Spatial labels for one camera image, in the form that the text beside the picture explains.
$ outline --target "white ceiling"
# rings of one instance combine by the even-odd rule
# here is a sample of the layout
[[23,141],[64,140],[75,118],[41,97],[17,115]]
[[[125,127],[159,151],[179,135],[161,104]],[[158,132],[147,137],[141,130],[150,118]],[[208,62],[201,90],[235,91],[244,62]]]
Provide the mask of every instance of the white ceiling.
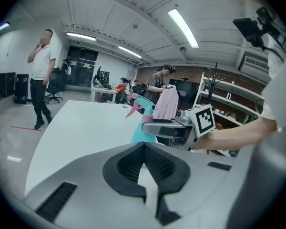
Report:
[[[247,44],[232,23],[237,18],[256,19],[257,7],[237,0],[19,0],[9,21],[57,16],[64,31],[97,38],[96,42],[70,38],[70,45],[80,42],[138,66],[187,62],[207,67],[217,61],[222,69],[236,70],[245,52],[267,58],[265,52]],[[167,14],[173,8],[189,25],[198,49],[191,48]],[[119,45],[142,58],[121,51]]]

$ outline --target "desk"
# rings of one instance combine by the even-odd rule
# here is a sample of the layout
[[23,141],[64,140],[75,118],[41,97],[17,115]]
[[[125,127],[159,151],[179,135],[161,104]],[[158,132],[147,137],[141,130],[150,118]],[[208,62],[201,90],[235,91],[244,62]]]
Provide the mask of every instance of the desk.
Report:
[[96,88],[94,86],[91,86],[91,97],[90,97],[90,102],[94,102],[95,99],[95,93],[104,93],[104,94],[113,94],[112,97],[112,103],[115,101],[115,95],[117,94],[116,90],[109,90],[109,89],[103,89],[103,88]]
[[142,115],[131,107],[69,100],[47,127],[33,155],[25,196],[71,161],[130,143]]

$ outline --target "spray bottle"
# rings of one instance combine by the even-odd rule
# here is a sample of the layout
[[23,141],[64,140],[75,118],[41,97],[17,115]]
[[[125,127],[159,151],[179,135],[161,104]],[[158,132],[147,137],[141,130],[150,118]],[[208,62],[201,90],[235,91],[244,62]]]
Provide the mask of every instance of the spray bottle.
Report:
[[126,116],[131,116],[137,109],[144,108],[144,114],[142,115],[142,121],[139,123],[138,127],[134,131],[133,137],[131,139],[131,143],[137,143],[137,142],[156,142],[156,137],[151,134],[147,134],[142,130],[142,125],[144,122],[152,122],[153,121],[153,110],[156,108],[156,106],[153,104],[152,101],[148,100],[147,98],[144,98],[142,96],[139,96],[137,94],[132,94],[132,98],[136,98],[136,100],[133,102],[133,107]]

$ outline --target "white wall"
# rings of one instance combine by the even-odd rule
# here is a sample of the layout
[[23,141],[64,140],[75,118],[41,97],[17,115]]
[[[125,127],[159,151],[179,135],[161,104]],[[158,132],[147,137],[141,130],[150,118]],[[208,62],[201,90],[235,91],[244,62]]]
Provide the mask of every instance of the white wall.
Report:
[[16,72],[31,76],[32,64],[28,64],[27,59],[46,29],[53,30],[51,45],[56,48],[56,66],[60,66],[69,48],[67,37],[61,31],[59,19],[42,18],[35,22],[21,21],[0,31],[0,73]]
[[134,71],[134,76],[136,76],[138,72],[138,68],[136,66],[101,52],[99,52],[97,56],[93,76],[96,75],[99,67],[101,67],[101,71],[110,72],[109,83],[114,85],[118,85],[122,77],[127,78],[128,70]]

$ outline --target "television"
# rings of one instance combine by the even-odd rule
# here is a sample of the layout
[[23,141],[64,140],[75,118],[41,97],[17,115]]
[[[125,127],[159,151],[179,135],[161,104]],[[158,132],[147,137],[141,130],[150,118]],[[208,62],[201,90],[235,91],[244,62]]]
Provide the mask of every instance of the television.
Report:
[[179,99],[185,102],[194,103],[198,93],[199,84],[181,80],[170,80],[170,85],[176,85]]

